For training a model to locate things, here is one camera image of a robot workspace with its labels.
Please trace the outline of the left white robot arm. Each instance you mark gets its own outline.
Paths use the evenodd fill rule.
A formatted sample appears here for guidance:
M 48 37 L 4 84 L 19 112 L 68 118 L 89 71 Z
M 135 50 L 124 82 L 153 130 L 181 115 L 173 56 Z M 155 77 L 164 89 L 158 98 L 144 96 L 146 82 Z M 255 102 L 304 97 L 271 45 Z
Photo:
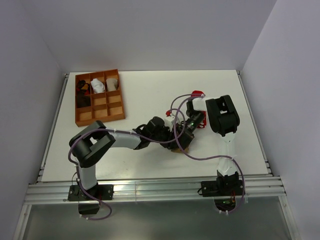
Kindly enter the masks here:
M 68 160 L 76 167 L 76 174 L 81 185 L 79 194 L 91 200 L 98 193 L 96 164 L 110 148 L 141 150 L 150 143 L 167 146 L 174 143 L 172 130 L 175 118 L 153 117 L 147 124 L 132 130 L 107 128 L 100 120 L 95 121 L 69 141 Z

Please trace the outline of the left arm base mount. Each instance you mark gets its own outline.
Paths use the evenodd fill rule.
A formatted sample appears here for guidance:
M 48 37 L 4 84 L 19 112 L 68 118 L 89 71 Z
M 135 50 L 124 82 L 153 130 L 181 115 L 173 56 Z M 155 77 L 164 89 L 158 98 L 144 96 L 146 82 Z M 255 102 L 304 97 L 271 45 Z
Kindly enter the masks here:
M 96 184 L 94 187 L 85 190 L 83 192 L 80 185 L 71 185 L 69 188 L 69 193 L 67 200 L 69 202 L 78 202 L 78 212 L 81 215 L 95 215 L 98 213 L 101 207 L 99 201 L 109 201 L 113 199 L 114 186 L 112 184 Z M 85 201 L 96 201 L 96 203 L 82 203 Z

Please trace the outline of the tan ribbed sock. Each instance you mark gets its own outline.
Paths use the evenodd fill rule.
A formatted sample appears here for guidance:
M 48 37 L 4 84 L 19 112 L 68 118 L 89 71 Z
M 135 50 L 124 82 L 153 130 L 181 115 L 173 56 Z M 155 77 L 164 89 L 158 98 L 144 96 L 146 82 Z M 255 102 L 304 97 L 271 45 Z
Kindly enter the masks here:
M 171 149 L 172 153 L 179 153 L 179 154 L 183 154 L 183 153 L 188 153 L 189 152 L 189 148 L 185 148 L 183 150 L 181 150 L 180 148 L 175 148 L 175 149 Z

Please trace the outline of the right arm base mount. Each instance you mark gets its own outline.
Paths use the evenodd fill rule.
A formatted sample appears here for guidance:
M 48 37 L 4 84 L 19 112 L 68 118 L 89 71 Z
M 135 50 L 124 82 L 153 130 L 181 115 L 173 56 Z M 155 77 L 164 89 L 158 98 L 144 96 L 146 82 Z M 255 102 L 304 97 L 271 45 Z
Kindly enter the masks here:
M 216 180 L 202 181 L 197 194 L 214 198 L 214 206 L 219 214 L 227 216 L 245 202 L 245 181 L 240 179 L 237 171 L 225 176 L 218 173 Z

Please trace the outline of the dark brown striped sock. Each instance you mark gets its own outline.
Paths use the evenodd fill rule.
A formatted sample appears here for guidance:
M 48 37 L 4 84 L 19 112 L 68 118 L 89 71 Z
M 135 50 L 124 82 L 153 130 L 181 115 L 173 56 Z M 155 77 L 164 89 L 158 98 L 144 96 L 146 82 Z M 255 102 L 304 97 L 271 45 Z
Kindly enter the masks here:
M 77 109 L 91 106 L 91 96 L 79 94 L 75 96 L 75 105 Z

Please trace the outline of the red patterned sock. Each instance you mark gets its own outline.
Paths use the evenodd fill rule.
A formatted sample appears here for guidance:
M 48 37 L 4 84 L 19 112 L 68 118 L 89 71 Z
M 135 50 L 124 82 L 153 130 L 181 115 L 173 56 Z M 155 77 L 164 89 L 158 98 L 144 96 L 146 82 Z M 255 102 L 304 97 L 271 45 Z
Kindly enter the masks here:
M 200 96 L 204 96 L 205 94 L 202 92 L 202 91 L 199 91 L 199 90 L 194 90 L 192 93 L 191 93 L 191 96 L 192 97 L 200 97 Z M 197 128 L 200 128 L 200 129 L 203 129 L 206 127 L 207 125 L 207 120 L 206 120 L 206 112 L 205 111 L 202 111 L 203 115 L 204 115 L 204 118 L 203 120 L 201 121 L 201 123 L 197 126 Z

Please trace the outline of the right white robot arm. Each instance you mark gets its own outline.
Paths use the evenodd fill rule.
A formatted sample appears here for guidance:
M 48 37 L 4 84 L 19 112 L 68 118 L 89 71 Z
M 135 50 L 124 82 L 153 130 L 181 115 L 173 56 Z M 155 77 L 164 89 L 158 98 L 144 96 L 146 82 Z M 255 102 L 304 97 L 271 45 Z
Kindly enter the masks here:
M 179 149 L 188 158 L 195 161 L 207 161 L 218 159 L 216 189 L 222 195 L 229 194 L 234 186 L 245 187 L 245 182 L 239 177 L 243 172 L 235 160 L 235 136 L 240 125 L 240 117 L 229 95 L 223 95 L 219 98 L 206 97 L 203 93 L 190 95 L 182 101 L 186 104 L 188 116 L 194 113 L 202 114 L 206 112 L 208 123 L 211 130 L 218 134 L 222 139 L 221 153 L 209 157 L 194 157 L 187 153 L 181 146 L 177 127 L 173 126 L 174 140 Z

